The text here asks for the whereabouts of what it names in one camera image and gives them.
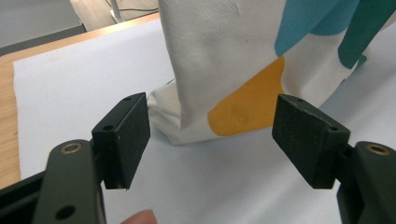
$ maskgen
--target fabric bag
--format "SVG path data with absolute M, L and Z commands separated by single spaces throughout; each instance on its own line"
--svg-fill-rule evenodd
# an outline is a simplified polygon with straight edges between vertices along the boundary
M 270 127 L 279 93 L 321 105 L 367 59 L 396 8 L 393 0 L 159 3 L 175 80 L 150 94 L 148 113 L 175 145 Z

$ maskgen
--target table surface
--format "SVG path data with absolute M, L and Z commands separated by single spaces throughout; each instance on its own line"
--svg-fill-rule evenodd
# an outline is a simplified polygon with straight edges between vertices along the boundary
M 0 189 L 21 180 L 13 62 L 158 19 L 159 13 L 0 57 Z

